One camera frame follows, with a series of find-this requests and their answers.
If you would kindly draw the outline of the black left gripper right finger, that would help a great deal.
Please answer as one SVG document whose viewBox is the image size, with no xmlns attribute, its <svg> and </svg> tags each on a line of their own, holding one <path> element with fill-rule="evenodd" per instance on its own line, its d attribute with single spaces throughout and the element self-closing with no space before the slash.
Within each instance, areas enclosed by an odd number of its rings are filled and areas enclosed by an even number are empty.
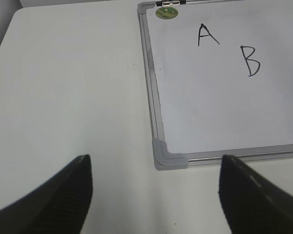
<svg viewBox="0 0 293 234">
<path fill-rule="evenodd" d="M 222 157 L 218 194 L 233 234 L 293 234 L 293 196 L 239 158 Z"/>
</svg>

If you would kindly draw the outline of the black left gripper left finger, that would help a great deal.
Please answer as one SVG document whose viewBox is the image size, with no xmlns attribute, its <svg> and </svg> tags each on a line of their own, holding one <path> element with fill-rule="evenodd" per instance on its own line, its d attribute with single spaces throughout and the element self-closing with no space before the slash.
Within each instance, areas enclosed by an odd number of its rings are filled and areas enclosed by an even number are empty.
<svg viewBox="0 0 293 234">
<path fill-rule="evenodd" d="M 0 234 L 79 234 L 93 195 L 91 159 L 78 156 L 0 210 Z"/>
</svg>

